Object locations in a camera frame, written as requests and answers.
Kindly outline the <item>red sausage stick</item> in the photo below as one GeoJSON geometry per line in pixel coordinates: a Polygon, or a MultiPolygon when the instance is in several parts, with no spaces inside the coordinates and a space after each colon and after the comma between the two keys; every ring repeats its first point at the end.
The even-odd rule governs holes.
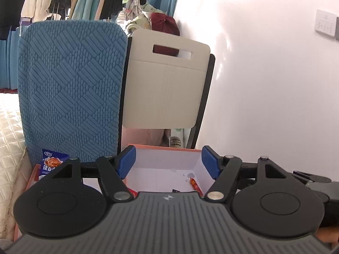
{"type": "Polygon", "coordinates": [[[196,191],[199,194],[200,197],[204,196],[202,190],[200,189],[199,185],[197,184],[197,182],[194,178],[190,178],[190,185],[192,186],[194,191],[196,191]]]}

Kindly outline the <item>blue spicy cabbage snack bag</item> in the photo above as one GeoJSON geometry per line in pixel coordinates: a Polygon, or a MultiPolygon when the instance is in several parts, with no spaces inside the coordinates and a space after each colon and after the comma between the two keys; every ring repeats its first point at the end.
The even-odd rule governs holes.
{"type": "Polygon", "coordinates": [[[40,162],[39,179],[45,177],[56,167],[60,166],[63,162],[65,162],[68,158],[69,158],[68,154],[43,149],[43,157],[40,162]]]}

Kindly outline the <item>pink left box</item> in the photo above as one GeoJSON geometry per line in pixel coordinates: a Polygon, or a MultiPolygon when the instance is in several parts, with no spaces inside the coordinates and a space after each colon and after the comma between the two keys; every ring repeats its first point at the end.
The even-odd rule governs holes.
{"type": "Polygon", "coordinates": [[[14,204],[14,217],[22,233],[53,239],[91,229],[105,212],[103,194],[83,183],[79,161],[61,164],[14,204]]]}

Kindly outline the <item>cream quilted pillow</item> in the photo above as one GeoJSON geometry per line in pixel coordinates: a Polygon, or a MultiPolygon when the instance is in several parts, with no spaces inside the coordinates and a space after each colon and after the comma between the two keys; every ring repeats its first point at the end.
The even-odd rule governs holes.
{"type": "Polygon", "coordinates": [[[1,94],[1,239],[14,241],[13,207],[32,173],[17,94],[1,94]]]}

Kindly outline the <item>blue textured cushion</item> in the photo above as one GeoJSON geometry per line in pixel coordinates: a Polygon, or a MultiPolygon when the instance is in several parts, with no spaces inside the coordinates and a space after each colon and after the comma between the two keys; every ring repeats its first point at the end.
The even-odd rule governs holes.
{"type": "Polygon", "coordinates": [[[128,38],[104,21],[42,21],[18,43],[18,97],[31,163],[45,150],[90,162],[116,155],[128,38]]]}

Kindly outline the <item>beige chair back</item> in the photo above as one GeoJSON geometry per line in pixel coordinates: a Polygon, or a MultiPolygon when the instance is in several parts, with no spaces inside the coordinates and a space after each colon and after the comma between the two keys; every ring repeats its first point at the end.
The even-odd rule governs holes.
{"type": "Polygon", "coordinates": [[[120,126],[190,130],[194,149],[206,108],[215,56],[206,44],[137,29],[128,39],[120,126]]]}

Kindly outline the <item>dark red garment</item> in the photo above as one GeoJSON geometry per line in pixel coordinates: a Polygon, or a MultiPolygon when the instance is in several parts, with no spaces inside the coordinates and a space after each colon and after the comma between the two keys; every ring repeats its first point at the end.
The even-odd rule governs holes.
{"type": "Polygon", "coordinates": [[[152,30],[176,36],[180,35],[176,21],[172,17],[163,13],[152,13],[150,20],[152,30]]]}

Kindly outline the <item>blue curtain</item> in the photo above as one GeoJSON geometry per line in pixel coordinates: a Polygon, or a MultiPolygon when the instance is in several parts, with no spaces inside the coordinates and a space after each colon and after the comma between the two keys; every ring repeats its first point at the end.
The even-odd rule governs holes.
{"type": "Polygon", "coordinates": [[[18,88],[18,42],[20,30],[11,31],[7,40],[1,40],[1,88],[18,88]]]}

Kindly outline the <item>white wall switch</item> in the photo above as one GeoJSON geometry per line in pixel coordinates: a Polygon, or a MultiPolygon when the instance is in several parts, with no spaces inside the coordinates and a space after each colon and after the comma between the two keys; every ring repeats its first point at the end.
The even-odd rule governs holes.
{"type": "Polygon", "coordinates": [[[314,29],[318,33],[338,40],[338,16],[323,10],[317,10],[314,29]]]}

